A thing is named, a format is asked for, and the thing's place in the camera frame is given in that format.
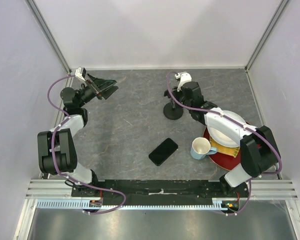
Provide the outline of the black phone stand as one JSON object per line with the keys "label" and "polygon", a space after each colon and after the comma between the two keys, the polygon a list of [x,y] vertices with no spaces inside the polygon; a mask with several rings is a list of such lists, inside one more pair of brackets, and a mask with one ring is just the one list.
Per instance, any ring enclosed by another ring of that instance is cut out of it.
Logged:
{"label": "black phone stand", "polygon": [[169,120],[178,120],[183,116],[184,110],[177,107],[174,100],[171,100],[163,107],[163,114]]}

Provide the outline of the black smartphone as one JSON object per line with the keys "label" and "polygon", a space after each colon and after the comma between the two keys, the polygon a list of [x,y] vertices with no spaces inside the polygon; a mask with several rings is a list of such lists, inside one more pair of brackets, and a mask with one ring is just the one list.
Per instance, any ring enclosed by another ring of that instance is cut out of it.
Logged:
{"label": "black smartphone", "polygon": [[178,149],[178,147],[178,144],[171,138],[166,138],[148,155],[148,158],[156,166],[160,166]]}

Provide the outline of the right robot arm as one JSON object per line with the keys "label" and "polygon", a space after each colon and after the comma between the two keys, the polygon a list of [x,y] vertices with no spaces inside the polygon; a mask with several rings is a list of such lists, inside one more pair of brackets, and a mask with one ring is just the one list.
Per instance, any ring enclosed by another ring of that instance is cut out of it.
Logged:
{"label": "right robot arm", "polygon": [[199,84],[188,81],[175,88],[167,88],[164,95],[172,100],[171,108],[176,105],[187,109],[192,117],[231,139],[240,148],[240,163],[220,179],[219,191],[225,197],[232,196],[237,187],[262,174],[270,174],[271,167],[278,165],[282,170],[281,155],[271,129],[265,125],[256,127],[239,121],[214,103],[205,101]]}

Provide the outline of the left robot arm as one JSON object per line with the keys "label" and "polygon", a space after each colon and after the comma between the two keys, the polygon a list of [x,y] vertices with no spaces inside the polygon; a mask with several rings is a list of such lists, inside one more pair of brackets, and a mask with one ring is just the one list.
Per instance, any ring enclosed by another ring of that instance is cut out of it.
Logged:
{"label": "left robot arm", "polygon": [[73,197],[102,196],[96,173],[78,162],[73,137],[87,125],[88,111],[84,105],[94,98],[106,100],[118,90],[116,80],[97,78],[91,74],[87,77],[96,85],[97,92],[85,83],[81,84],[80,89],[63,88],[60,97],[64,120],[55,128],[37,135],[40,171],[65,177],[65,184],[72,188]]}

